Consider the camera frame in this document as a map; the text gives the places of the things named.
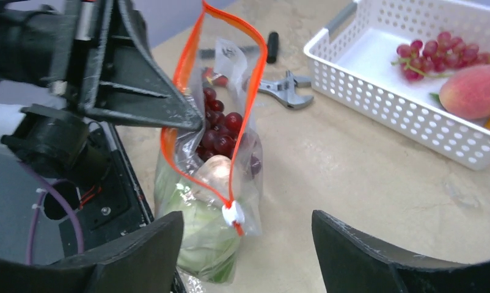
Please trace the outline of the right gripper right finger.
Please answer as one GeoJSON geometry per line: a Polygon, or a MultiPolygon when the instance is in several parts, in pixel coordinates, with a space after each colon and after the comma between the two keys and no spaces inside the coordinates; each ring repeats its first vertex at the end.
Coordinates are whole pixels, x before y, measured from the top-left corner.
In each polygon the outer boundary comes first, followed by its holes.
{"type": "Polygon", "coordinates": [[[421,255],[320,210],[312,212],[312,236],[327,292],[490,292],[490,260],[421,255]]]}

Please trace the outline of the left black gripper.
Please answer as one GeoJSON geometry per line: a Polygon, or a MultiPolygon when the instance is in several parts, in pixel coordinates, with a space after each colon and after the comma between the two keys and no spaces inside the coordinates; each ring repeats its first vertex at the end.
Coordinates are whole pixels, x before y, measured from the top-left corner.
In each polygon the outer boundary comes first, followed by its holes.
{"type": "Polygon", "coordinates": [[[82,2],[66,1],[62,13],[46,4],[13,10],[9,3],[0,1],[0,82],[79,87],[83,65],[74,45],[82,2]]]}

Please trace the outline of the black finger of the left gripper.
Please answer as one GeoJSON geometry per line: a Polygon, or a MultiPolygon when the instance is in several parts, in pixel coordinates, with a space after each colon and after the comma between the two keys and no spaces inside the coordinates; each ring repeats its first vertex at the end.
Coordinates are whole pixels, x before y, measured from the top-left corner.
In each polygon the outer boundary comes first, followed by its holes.
{"type": "Polygon", "coordinates": [[[115,125],[198,130],[202,116],[152,57],[131,1],[67,1],[65,80],[79,113],[115,125]]]}

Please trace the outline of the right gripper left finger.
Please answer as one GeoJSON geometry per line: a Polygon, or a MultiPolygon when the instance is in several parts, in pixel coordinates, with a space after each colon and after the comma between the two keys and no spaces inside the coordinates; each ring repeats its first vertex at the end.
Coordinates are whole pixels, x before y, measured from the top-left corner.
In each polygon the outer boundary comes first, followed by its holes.
{"type": "Polygon", "coordinates": [[[183,237],[171,212],[144,228],[47,266],[0,259],[0,292],[170,292],[183,237]]]}

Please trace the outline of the green cabbage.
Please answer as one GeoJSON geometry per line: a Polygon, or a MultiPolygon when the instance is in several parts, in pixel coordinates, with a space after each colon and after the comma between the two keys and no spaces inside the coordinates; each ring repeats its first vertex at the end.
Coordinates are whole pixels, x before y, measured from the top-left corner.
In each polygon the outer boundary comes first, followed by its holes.
{"type": "Polygon", "coordinates": [[[180,211],[184,228],[177,266],[209,283],[230,283],[241,239],[222,215],[214,192],[178,174],[165,162],[157,164],[155,215],[180,211]]]}

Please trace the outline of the clear orange zip bag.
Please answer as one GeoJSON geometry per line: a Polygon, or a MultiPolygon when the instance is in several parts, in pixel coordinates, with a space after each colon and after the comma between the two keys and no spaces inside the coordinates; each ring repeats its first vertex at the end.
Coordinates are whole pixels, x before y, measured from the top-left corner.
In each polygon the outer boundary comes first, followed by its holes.
{"type": "Polygon", "coordinates": [[[203,126],[161,130],[156,215],[183,214],[177,265],[207,283],[232,282],[242,239],[261,234],[263,150],[253,111],[266,55],[253,26],[203,1],[173,76],[203,126]]]}

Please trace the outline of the dark red grapes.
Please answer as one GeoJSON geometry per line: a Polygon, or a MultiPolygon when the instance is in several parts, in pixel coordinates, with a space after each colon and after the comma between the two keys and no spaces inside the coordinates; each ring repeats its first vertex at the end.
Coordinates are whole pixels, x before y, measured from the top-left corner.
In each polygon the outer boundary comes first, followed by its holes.
{"type": "Polygon", "coordinates": [[[225,104],[218,98],[214,88],[205,86],[202,89],[205,109],[205,130],[195,150],[194,159],[200,169],[210,158],[221,155],[231,159],[236,147],[250,151],[249,168],[246,173],[251,178],[259,176],[263,170],[260,158],[260,139],[254,130],[247,130],[241,142],[238,142],[240,128],[243,125],[243,115],[238,112],[225,113],[225,104]]]}

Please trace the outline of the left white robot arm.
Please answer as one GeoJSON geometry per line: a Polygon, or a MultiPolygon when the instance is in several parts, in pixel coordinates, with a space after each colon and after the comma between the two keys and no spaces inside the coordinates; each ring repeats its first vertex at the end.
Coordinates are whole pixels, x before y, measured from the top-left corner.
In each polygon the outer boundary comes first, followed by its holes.
{"type": "Polygon", "coordinates": [[[131,1],[67,1],[12,10],[0,1],[0,82],[45,87],[64,109],[0,104],[0,148],[47,178],[106,172],[84,118],[195,131],[200,111],[156,64],[131,1]]]}

